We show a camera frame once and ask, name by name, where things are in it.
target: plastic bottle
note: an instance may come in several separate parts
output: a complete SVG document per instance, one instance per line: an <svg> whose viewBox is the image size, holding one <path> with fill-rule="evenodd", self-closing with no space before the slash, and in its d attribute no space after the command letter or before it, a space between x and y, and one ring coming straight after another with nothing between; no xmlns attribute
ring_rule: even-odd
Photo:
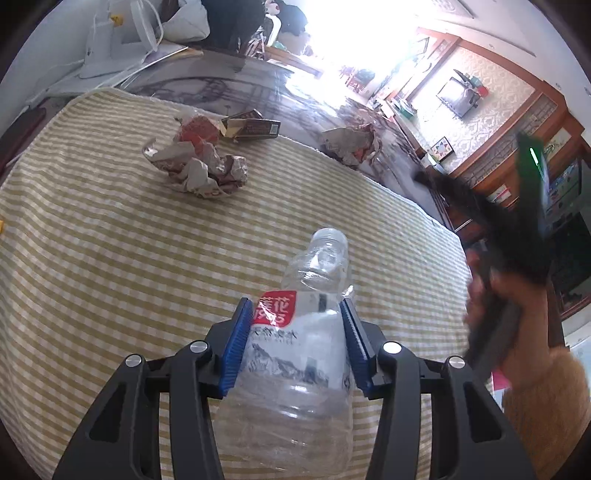
<svg viewBox="0 0 591 480"><path fill-rule="evenodd" d="M352 293L348 266L345 235L323 228L289 263L282 290L261 297L214 422L220 453L295 475L345 470L353 422L338 302Z"/></svg>

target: crumpled wrapper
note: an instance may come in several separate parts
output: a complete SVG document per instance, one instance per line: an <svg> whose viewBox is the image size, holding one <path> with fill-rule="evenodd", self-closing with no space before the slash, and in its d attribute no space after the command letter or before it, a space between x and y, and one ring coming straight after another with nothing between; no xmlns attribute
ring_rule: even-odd
<svg viewBox="0 0 591 480"><path fill-rule="evenodd" d="M173 143L162 150L154 148L155 138L146 142L144 157L172 180L170 187L201 198L230 195L246 184L246 159L235 155L220 156L215 144L219 130L205 116L183 120Z"/></svg>
<svg viewBox="0 0 591 480"><path fill-rule="evenodd" d="M323 133L321 150L328 156L356 168L381 152L382 141L372 124L341 127Z"/></svg>

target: red logo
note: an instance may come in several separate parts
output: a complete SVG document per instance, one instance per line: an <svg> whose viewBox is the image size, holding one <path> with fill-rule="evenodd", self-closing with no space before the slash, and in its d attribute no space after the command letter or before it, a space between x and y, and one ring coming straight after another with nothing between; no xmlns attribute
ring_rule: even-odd
<svg viewBox="0 0 591 480"><path fill-rule="evenodd" d="M296 291L268 291L259 300L252 323L287 327L296 311Z"/></svg>

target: white bag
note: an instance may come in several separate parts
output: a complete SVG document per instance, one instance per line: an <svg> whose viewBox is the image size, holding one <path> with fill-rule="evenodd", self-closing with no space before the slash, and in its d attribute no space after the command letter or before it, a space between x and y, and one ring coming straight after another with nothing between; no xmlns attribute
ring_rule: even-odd
<svg viewBox="0 0 591 480"><path fill-rule="evenodd" d="M201 0L178 0L181 8L173 17L162 24L166 40L182 43L197 41L209 35L207 10Z"/></svg>

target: ceiling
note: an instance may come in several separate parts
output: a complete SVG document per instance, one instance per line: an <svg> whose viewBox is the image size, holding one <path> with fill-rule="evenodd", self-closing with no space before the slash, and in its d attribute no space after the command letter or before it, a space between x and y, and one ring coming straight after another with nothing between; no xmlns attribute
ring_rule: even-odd
<svg viewBox="0 0 591 480"><path fill-rule="evenodd" d="M447 3L447 0L422 0ZM474 18L422 9L422 27L451 33L525 68L566 98L591 144L591 83L560 34L528 0L461 0Z"/></svg>

